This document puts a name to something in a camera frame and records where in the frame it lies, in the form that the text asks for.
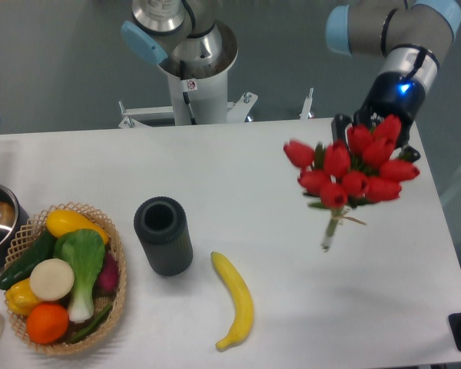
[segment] yellow bell pepper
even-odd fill
[[[46,218],[46,228],[56,238],[79,229],[93,229],[101,235],[104,244],[109,242],[109,235],[104,229],[73,210],[57,209],[52,211]]]
[[[29,278],[17,282],[5,292],[8,309],[19,315],[29,315],[41,302],[31,290]]]

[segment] blue light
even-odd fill
[[[398,89],[400,90],[401,95],[405,95],[406,92],[412,87],[411,83],[406,83],[405,85],[399,85]]]

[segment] bok choy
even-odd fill
[[[67,233],[56,241],[55,258],[69,263],[74,271],[75,281],[68,305],[68,316],[74,323],[86,321],[94,314],[92,290],[105,252],[102,237],[91,229]]]

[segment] yellow banana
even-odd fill
[[[215,271],[227,286],[236,309],[234,322],[230,326],[229,333],[215,344],[218,350],[223,351],[231,345],[239,344],[248,336],[253,326],[254,306],[246,282],[232,263],[215,251],[211,253],[211,259]]]

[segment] yellow squash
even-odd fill
[[[109,235],[104,229],[73,210],[58,209],[52,211],[46,218],[46,228],[56,238],[79,229],[92,229],[101,235],[104,244],[109,242]]]
[[[19,315],[29,315],[42,300],[31,290],[29,278],[17,282],[5,292],[5,299],[10,311]]]
[[[222,351],[231,345],[239,344],[248,336],[253,326],[254,306],[246,282],[232,263],[215,251],[211,253],[211,259],[215,271],[227,286],[236,309],[234,322],[230,326],[229,333],[215,344],[217,349]]]

